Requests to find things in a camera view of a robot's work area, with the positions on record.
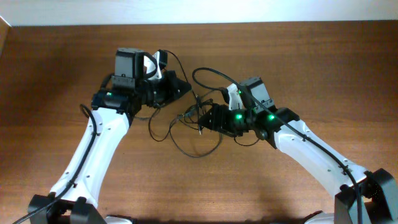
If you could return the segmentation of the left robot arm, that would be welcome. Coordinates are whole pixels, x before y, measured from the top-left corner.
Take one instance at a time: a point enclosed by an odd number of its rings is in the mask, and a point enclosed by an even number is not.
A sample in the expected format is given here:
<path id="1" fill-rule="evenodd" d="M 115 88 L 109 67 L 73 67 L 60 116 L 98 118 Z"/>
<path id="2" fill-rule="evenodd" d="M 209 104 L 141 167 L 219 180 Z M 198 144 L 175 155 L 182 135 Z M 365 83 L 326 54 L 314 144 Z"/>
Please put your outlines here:
<path id="1" fill-rule="evenodd" d="M 69 165 L 48 195 L 33 196 L 18 223 L 136 222 L 122 215 L 102 217 L 98 199 L 114 152 L 142 106 L 159 110 L 192 89 L 166 70 L 168 54 L 117 49 L 114 73 L 104 78 L 90 107 L 80 105 L 88 124 Z"/>

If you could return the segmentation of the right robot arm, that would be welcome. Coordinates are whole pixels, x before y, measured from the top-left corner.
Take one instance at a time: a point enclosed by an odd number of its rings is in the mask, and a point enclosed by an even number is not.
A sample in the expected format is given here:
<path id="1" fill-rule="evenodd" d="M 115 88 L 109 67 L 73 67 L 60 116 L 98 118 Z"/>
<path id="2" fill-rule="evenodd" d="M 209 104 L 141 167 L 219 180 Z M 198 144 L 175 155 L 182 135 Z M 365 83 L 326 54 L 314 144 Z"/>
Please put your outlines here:
<path id="1" fill-rule="evenodd" d="M 236 138 L 257 138 L 290 156 L 333 197 L 334 212 L 318 212 L 307 223 L 397 223 L 397 183 L 384 169 L 357 165 L 322 141 L 300 116 L 276 108 L 259 77 L 220 88 L 225 103 L 213 103 L 200 126 Z"/>

